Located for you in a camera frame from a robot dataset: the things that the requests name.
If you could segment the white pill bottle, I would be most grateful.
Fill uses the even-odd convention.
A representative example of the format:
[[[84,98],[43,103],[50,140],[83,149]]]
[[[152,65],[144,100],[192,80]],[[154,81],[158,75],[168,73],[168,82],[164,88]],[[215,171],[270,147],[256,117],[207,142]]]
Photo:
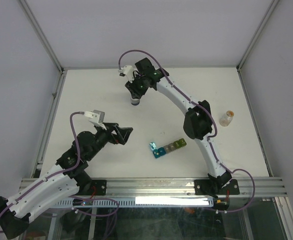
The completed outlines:
[[[133,105],[133,106],[138,106],[140,104],[140,99],[139,98],[135,98],[133,96],[130,97],[130,103]]]

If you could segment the weekly pill organizer strip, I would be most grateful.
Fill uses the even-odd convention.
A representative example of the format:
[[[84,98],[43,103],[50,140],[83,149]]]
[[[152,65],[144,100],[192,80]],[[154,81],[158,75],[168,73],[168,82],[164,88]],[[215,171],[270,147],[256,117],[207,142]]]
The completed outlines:
[[[184,148],[187,145],[187,142],[184,138],[180,138],[178,140],[175,140],[167,145],[157,147],[155,142],[149,143],[149,148],[154,156],[155,159],[158,159],[160,157],[163,157],[167,154],[170,154],[180,148]]]

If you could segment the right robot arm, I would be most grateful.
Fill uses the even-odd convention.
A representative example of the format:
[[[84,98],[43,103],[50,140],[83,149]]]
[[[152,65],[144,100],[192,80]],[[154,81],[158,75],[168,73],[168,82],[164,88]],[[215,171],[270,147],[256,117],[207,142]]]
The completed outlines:
[[[156,69],[148,58],[144,58],[135,67],[126,65],[119,67],[119,74],[127,77],[125,87],[129,90],[132,100],[139,101],[148,89],[166,96],[183,113],[183,130],[185,134],[198,145],[208,169],[210,189],[221,194],[228,188],[232,179],[229,170],[223,166],[217,151],[214,149],[212,131],[217,133],[217,126],[211,115],[210,104],[204,101],[195,102],[191,96],[185,94],[173,81],[169,73],[163,68]]]

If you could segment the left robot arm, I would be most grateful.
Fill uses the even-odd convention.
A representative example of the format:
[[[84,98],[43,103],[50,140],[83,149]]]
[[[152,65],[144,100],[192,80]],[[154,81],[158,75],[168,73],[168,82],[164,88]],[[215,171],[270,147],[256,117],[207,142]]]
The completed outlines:
[[[105,123],[105,127],[96,127],[96,133],[80,132],[71,148],[42,177],[15,195],[0,196],[0,233],[12,240],[58,201],[87,194],[92,184],[85,171],[88,162],[108,143],[125,145],[133,130]]]

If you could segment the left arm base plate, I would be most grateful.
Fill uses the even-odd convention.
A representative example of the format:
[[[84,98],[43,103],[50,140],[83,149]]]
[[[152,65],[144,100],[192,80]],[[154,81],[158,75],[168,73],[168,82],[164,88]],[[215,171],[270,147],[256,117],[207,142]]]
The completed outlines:
[[[82,183],[79,191],[75,193],[77,196],[105,196],[107,191],[106,179],[91,179]]]

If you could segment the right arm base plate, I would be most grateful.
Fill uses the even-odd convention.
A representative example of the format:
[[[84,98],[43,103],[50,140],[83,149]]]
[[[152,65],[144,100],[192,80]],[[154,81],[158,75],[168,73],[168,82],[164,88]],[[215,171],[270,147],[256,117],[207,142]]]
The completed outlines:
[[[239,195],[240,189],[238,186],[238,181],[236,179],[232,179],[227,185],[223,186],[222,188],[218,188],[214,186],[213,181],[206,179],[196,179],[194,182],[194,190],[195,195],[209,195],[211,197],[217,196],[226,196],[229,195]]]

